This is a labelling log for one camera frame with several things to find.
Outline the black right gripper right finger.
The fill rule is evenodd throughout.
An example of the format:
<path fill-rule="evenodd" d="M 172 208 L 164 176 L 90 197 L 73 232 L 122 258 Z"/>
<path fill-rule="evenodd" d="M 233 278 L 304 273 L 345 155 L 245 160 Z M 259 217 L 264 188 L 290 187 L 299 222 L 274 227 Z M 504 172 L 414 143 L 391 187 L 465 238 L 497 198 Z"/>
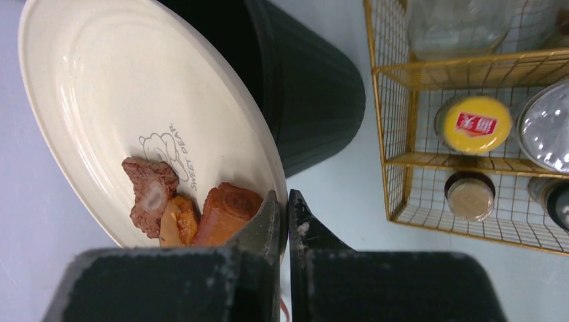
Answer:
<path fill-rule="evenodd" d="M 293 321 L 505 321 L 485 269 L 460 252 L 356 251 L 289 193 Z"/>

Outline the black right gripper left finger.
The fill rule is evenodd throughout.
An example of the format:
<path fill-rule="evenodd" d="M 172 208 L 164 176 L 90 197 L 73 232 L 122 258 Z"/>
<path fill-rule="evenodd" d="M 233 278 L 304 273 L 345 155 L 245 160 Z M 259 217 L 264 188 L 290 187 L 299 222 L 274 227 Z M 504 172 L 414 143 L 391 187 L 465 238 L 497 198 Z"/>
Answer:
<path fill-rule="evenodd" d="M 67 267 L 45 321 L 278 321 L 281 206 L 218 247 L 100 248 Z"/>

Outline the yellow label small bottle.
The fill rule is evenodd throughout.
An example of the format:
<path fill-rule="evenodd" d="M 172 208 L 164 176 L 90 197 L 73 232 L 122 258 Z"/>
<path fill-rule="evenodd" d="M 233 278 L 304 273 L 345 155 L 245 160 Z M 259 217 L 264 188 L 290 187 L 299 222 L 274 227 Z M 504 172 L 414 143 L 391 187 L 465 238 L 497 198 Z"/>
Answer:
<path fill-rule="evenodd" d="M 480 222 L 493 212 L 496 188 L 483 173 L 461 171 L 447 179 L 444 194 L 450 211 L 456 217 Z"/>

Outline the black cap small bottle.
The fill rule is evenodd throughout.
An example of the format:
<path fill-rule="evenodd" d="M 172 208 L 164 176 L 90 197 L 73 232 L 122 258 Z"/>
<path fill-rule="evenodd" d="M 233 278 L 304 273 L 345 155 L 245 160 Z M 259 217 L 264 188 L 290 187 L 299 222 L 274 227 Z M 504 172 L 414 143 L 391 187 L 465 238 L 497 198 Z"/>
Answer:
<path fill-rule="evenodd" d="M 568 180 L 532 177 L 527 190 L 530 199 L 539 204 L 557 226 L 568 231 Z"/>

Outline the cream round plate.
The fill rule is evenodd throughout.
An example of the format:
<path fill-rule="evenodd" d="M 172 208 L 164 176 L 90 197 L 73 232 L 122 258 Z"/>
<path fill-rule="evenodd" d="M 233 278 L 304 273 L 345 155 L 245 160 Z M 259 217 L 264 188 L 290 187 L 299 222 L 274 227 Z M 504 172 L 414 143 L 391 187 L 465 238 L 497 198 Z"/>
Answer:
<path fill-rule="evenodd" d="M 67 181 L 119 246 L 155 247 L 130 219 L 129 156 L 167 162 L 198 206 L 221 182 L 286 205 L 276 144 L 252 95 L 193 26 L 157 1 L 26 1 L 23 83 Z"/>

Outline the silver lid pepper jar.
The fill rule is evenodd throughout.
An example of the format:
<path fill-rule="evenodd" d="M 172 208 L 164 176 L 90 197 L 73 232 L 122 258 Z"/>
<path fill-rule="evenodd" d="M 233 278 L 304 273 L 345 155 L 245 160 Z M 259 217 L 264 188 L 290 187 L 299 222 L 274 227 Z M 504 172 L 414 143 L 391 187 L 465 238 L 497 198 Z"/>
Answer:
<path fill-rule="evenodd" d="M 516 119 L 521 151 L 542 168 L 568 173 L 568 81 L 558 81 L 532 96 Z"/>

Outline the clear glass oil bottle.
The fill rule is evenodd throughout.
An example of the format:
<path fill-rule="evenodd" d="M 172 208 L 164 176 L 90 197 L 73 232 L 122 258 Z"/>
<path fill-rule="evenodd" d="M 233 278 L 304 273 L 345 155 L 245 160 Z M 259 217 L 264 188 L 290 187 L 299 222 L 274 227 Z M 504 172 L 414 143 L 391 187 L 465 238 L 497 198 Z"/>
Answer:
<path fill-rule="evenodd" d="M 506 38 L 515 2 L 408 1 L 409 48 L 418 60 L 445 60 L 494 52 Z"/>

